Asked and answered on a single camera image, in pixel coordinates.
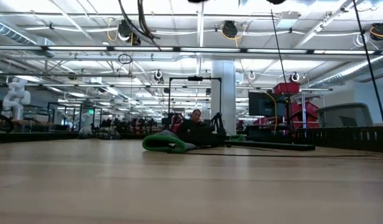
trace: white robot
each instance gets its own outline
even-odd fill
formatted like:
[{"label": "white robot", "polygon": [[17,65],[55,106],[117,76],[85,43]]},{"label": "white robot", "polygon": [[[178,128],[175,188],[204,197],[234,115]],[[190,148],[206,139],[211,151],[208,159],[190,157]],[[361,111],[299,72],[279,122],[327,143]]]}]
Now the white robot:
[{"label": "white robot", "polygon": [[27,84],[27,80],[13,78],[12,82],[8,84],[9,91],[4,97],[2,103],[2,115],[7,118],[12,117],[12,108],[15,109],[14,120],[20,120],[23,117],[23,105],[28,105],[31,101],[30,92],[25,91],[24,87]]}]

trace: green fabric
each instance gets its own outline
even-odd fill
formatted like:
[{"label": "green fabric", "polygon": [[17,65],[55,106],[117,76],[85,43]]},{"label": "green fabric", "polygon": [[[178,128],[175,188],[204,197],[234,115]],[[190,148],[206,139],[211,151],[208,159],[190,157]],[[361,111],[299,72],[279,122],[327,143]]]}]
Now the green fabric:
[{"label": "green fabric", "polygon": [[231,136],[230,141],[237,141],[237,142],[244,141],[244,135],[237,134],[237,135]]},{"label": "green fabric", "polygon": [[143,140],[143,148],[148,151],[159,151],[159,152],[186,152],[186,144],[180,139],[165,136],[165,135],[151,135],[147,136]]}]

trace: computer monitor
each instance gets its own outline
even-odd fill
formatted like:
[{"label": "computer monitor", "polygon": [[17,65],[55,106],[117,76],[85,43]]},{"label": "computer monitor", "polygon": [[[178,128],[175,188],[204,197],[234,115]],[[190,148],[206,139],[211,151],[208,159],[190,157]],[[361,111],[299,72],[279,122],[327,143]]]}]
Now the computer monitor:
[{"label": "computer monitor", "polygon": [[[270,94],[276,101],[277,116],[285,116],[285,98],[281,94]],[[275,116],[273,99],[266,93],[249,92],[248,107],[250,116]]]}]

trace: yellow cable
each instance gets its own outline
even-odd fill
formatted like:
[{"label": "yellow cable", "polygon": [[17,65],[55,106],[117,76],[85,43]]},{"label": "yellow cable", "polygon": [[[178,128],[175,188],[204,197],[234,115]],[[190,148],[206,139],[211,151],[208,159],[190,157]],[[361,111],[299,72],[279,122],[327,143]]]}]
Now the yellow cable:
[{"label": "yellow cable", "polygon": [[274,102],[274,117],[275,117],[275,120],[274,120],[274,131],[276,131],[276,129],[277,129],[277,103],[276,103],[276,100],[273,98],[273,96],[271,96],[270,94],[268,94],[268,93],[266,93],[264,91],[259,91],[259,92],[260,93],[265,93]]},{"label": "yellow cable", "polygon": [[383,37],[383,35],[380,35],[380,34],[377,34],[377,33],[373,32],[373,31],[372,31],[373,29],[374,29],[374,28],[371,27],[371,29],[370,29],[370,33],[376,35],[377,37]]},{"label": "yellow cable", "polygon": [[117,37],[118,37],[118,29],[117,29],[117,32],[116,32],[116,38],[115,39],[112,39],[111,37],[110,37],[110,34],[109,34],[109,28],[110,28],[110,23],[111,23],[111,19],[109,19],[109,26],[107,27],[107,38],[109,39],[109,40],[111,40],[111,41],[116,41],[117,40]]},{"label": "yellow cable", "polygon": [[235,38],[227,37],[227,36],[223,33],[223,25],[221,26],[221,34],[222,34],[225,38],[227,38],[227,39],[229,39],[229,40],[236,40],[236,45],[238,45],[238,44],[237,44],[237,40],[240,39],[241,37],[244,37],[244,35],[241,35],[241,36],[239,36],[239,37],[235,37]]},{"label": "yellow cable", "polygon": [[[251,83],[251,82],[249,81],[249,79],[248,79],[248,76],[247,76],[247,74],[246,74],[246,71],[245,71],[245,69],[244,69],[244,67],[243,67],[243,65],[242,65],[241,59],[239,59],[239,61],[240,61],[241,68],[242,68],[242,70],[243,70],[244,76],[247,78],[247,81],[249,82],[250,86],[252,86],[252,87],[254,88],[254,85],[252,85],[252,83]],[[274,120],[274,131],[276,131],[276,129],[277,129],[277,103],[276,103],[276,100],[273,98],[272,95],[270,95],[270,94],[268,94],[268,93],[266,93],[266,92],[264,92],[264,91],[259,91],[259,90],[258,90],[258,92],[260,92],[260,93],[265,93],[267,96],[270,97],[270,99],[273,100],[273,103],[274,103],[274,116],[275,116],[275,120]]]}]

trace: wooden table surface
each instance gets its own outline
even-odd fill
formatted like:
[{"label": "wooden table surface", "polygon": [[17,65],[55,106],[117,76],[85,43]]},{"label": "wooden table surface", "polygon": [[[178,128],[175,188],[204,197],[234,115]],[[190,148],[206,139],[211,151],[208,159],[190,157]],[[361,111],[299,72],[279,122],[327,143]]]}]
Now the wooden table surface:
[{"label": "wooden table surface", "polygon": [[383,223],[383,158],[166,154],[130,140],[0,144],[0,223]]}]

